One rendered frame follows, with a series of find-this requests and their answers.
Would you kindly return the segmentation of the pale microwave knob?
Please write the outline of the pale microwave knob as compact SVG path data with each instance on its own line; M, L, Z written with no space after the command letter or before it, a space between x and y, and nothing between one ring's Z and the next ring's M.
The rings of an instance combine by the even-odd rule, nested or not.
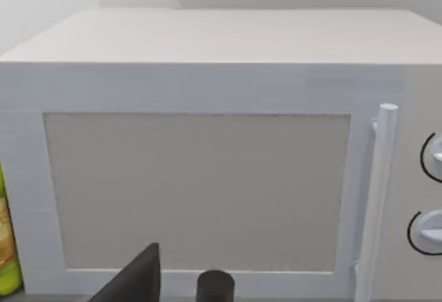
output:
M429 179L442 184L442 133L431 133L426 138L419 153L419 162Z
M442 257L442 209L417 211L408 223L406 237L418 254Z

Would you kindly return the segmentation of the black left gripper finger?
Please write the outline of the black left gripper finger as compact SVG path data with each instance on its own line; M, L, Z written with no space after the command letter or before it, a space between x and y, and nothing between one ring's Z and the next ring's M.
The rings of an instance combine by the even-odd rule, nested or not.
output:
M160 302L160 244L151 243L88 302Z

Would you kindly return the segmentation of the pale microwave oven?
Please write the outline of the pale microwave oven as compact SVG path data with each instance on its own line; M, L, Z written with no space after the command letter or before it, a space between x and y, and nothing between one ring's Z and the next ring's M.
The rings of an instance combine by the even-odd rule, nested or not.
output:
M398 118L371 300L442 302L442 257L406 237L417 211L442 209L419 162L442 133L441 25L403 10L87 10L0 62L404 66L401 101L385 102ZM116 275L158 242L166 296L220 268L240 298L353 301L378 111L350 297L245 297L234 275L335 270L349 114L44 113L65 265Z

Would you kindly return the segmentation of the pale microwave door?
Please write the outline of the pale microwave door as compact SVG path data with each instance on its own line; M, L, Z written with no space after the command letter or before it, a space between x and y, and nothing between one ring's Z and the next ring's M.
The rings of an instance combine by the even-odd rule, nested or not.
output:
M114 270L68 269L44 113L349 114L333 272L235 272L245 297L347 298L369 119L399 103L405 67L380 64L0 62L0 159L29 294L92 294Z

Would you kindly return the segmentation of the dark brown bottle cap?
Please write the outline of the dark brown bottle cap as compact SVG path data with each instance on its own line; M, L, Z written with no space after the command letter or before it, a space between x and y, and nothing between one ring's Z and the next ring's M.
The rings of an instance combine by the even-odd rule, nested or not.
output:
M207 270L198 277L195 302L234 302L235 286L229 273Z

